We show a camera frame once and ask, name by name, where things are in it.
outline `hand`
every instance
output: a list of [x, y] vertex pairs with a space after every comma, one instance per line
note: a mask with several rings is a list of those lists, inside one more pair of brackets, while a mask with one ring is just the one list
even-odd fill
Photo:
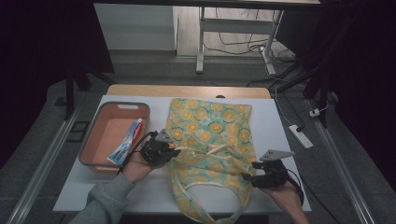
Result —
[[291, 217], [293, 223], [309, 223], [300, 203], [300, 197], [297, 193], [297, 189], [289, 181], [286, 181], [286, 183], [279, 189], [260, 190], [267, 193], [274, 200], [277, 206]]
[[122, 173], [133, 183], [137, 183], [144, 179], [154, 167], [151, 167], [143, 159], [140, 152], [135, 152], [132, 158], [128, 161]]

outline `metal rail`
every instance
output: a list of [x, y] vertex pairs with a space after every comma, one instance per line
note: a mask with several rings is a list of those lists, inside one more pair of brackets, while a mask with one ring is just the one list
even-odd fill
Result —
[[[309, 104], [307, 100], [305, 100], [305, 103], [307, 107], [309, 107], [309, 109], [313, 109], [311, 104]], [[361, 220], [361, 223], [375, 224], [370, 209], [361, 195], [361, 191], [359, 190], [358, 186], [352, 178], [352, 175], [347, 169], [346, 163], [344, 162], [344, 159], [339, 153], [337, 145], [332, 140], [332, 135], [329, 133], [329, 130], [323, 127], [322, 123], [318, 119], [314, 120], [320, 137], [322, 138], [323, 143], [329, 152], [330, 158], [332, 159], [335, 170], [340, 176], [341, 182], [343, 183], [346, 192], [351, 198], [352, 204], [355, 207], [356, 213]]]
[[274, 9], [294, 11], [325, 11], [339, 8], [353, 8], [360, 2], [366, 0], [355, 0], [351, 3], [342, 4], [320, 4], [319, 1], [301, 2], [279, 2], [279, 1], [256, 1], [256, 0], [94, 0], [94, 3], [124, 4], [124, 5], [152, 5], [152, 6], [179, 6], [179, 7], [230, 7], [251, 9]]
[[85, 103], [87, 94], [88, 93], [82, 93], [82, 98], [78, 99], [77, 107], [73, 114], [71, 114], [69, 120], [64, 120], [61, 124], [61, 127], [59, 128], [55, 137], [52, 139], [46, 154], [35, 170], [32, 179], [30, 180], [22, 196], [20, 197], [20, 200], [12, 211], [7, 224], [23, 223], [26, 219], [30, 209], [33, 206], [33, 203], [35, 202], [38, 192], [41, 190], [41, 187], [50, 173], [53, 163], [55, 163], [55, 160], [58, 157], [62, 146], [64, 145], [64, 141], [69, 134], [79, 111], [81, 110], [81, 106]]

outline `black curtain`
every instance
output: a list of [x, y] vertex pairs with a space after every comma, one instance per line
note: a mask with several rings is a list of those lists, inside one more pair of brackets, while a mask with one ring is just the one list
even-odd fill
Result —
[[346, 6], [351, 1], [354, 0], [319, 0], [323, 6], [328, 6], [327, 9], [284, 11], [276, 40], [293, 51], [304, 69], [314, 68], [338, 31], [342, 12], [337, 7]]
[[394, 189], [395, 11], [394, 1], [367, 1], [329, 69], [336, 112]]
[[90, 1], [3, 1], [0, 30], [2, 167], [40, 113], [50, 85], [70, 71], [87, 80], [86, 73], [113, 73], [113, 66]]

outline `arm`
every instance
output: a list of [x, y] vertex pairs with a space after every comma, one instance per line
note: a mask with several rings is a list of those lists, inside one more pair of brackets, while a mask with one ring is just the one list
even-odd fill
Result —
[[70, 223], [118, 223], [128, 205], [128, 193], [144, 179], [152, 167], [135, 153], [122, 174], [109, 183], [99, 183], [88, 194], [87, 206]]
[[309, 220], [301, 207], [297, 190], [289, 181], [280, 189], [261, 190], [271, 196], [277, 206], [291, 217], [294, 224], [309, 224]]

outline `yellow floral fabric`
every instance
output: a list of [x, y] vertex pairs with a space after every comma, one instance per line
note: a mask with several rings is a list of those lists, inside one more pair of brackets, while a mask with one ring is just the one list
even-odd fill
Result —
[[[241, 173], [254, 175], [256, 160], [248, 119], [251, 105], [220, 104], [196, 99], [171, 101], [166, 129], [180, 154], [169, 162], [176, 202], [187, 217], [203, 223], [234, 223], [248, 204], [251, 185]], [[215, 220], [186, 191], [195, 185], [230, 189], [240, 206]]]

